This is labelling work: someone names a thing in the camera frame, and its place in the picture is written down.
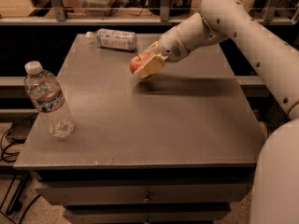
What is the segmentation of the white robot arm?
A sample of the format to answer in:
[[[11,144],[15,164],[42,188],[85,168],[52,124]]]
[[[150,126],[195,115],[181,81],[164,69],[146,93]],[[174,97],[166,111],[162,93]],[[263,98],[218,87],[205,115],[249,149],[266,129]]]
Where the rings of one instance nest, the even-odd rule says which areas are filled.
[[[290,121],[265,141],[255,170],[249,224],[299,224],[299,51],[255,21],[240,0],[202,0],[129,64],[140,79],[230,38]]]

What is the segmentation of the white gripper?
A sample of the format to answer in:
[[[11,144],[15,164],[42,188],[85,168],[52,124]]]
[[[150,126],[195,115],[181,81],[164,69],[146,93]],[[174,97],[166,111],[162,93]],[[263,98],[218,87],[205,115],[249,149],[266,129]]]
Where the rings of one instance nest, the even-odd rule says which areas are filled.
[[[164,59],[161,56],[154,54],[156,53],[156,50],[164,57]],[[182,43],[178,28],[173,27],[164,33],[158,42],[152,43],[148,48],[139,53],[139,56],[141,58],[149,57],[148,69],[150,75],[153,75],[164,68],[164,60],[170,63],[176,63],[187,57],[189,54],[190,52]]]

